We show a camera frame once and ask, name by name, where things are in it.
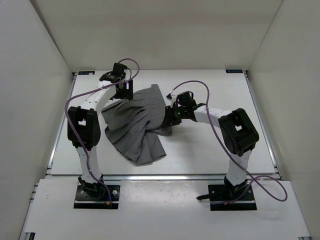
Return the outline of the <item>grey pleated skirt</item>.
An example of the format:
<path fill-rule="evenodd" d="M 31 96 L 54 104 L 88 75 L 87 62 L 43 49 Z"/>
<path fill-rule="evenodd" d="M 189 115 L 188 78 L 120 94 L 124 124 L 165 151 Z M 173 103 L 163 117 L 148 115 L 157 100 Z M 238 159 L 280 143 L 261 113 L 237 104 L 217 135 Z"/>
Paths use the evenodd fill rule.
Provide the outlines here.
<path fill-rule="evenodd" d="M 149 165 L 167 154 L 159 136 L 169 137 L 172 128 L 162 128 L 166 103 L 157 84 L 133 93 L 131 100 L 118 100 L 101 114 L 107 139 L 136 166 Z"/>

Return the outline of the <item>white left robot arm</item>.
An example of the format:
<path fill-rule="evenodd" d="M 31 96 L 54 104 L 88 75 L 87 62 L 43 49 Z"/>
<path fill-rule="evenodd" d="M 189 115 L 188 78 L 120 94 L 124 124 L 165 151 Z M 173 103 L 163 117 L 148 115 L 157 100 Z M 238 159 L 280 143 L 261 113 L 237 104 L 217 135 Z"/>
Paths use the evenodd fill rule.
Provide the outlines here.
<path fill-rule="evenodd" d="M 67 100 L 64 111 L 67 119 L 67 138 L 79 156 L 82 175 L 78 178 L 83 191 L 94 201 L 112 204 L 109 187 L 104 183 L 97 156 L 101 139 L 99 115 L 108 101 L 133 98 L 133 78 L 126 78 L 129 67 L 120 60 L 103 74 L 97 87 Z"/>

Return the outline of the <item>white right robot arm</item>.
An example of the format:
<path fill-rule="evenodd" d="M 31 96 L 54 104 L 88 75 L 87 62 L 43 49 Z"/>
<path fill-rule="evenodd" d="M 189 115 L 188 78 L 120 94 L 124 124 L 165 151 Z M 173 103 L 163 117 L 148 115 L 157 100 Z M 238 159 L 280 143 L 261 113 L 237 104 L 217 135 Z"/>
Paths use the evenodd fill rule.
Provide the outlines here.
<path fill-rule="evenodd" d="M 247 186 L 249 157 L 260 139 L 246 111 L 242 108 L 230 111 L 207 107 L 205 103 L 197 104 L 191 91 L 178 95 L 169 93 L 166 98 L 170 100 L 170 105 L 165 107 L 162 128 L 177 126 L 186 119 L 220 129 L 222 146 L 231 156 L 224 177 L 224 195 L 229 200 L 236 200 Z"/>

